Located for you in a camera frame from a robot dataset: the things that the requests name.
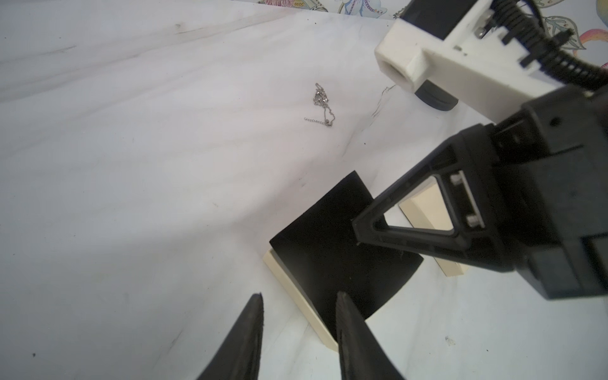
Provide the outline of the black foam insert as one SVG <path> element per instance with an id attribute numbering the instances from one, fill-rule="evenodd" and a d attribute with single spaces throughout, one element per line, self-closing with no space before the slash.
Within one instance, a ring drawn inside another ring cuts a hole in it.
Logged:
<path id="1" fill-rule="evenodd" d="M 384 306 L 411 279 L 423 258 L 357 241 L 352 220 L 373 198 L 351 172 L 270 245 L 337 338 L 337 293 L 349 294 L 364 318 Z"/>

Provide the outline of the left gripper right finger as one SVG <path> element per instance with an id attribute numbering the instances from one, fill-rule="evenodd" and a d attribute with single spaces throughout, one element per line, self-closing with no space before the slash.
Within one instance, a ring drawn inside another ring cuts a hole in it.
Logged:
<path id="1" fill-rule="evenodd" d="M 404 379 L 343 291 L 337 294 L 336 327 L 342 379 Z"/>

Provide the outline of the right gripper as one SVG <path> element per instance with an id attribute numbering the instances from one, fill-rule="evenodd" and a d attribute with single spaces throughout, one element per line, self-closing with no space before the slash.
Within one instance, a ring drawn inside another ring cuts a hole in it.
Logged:
<path id="1" fill-rule="evenodd" d="M 491 133 L 478 124 L 442 142 L 353 219 L 357 240 L 516 268 L 546 299 L 605 296 L 606 89 L 560 88 Z"/>

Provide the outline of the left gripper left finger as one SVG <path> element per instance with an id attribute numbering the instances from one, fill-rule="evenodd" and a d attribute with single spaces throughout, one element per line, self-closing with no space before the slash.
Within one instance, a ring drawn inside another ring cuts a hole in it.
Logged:
<path id="1" fill-rule="evenodd" d="M 263 297 L 253 294 L 198 379 L 258 379 L 263 329 Z"/>

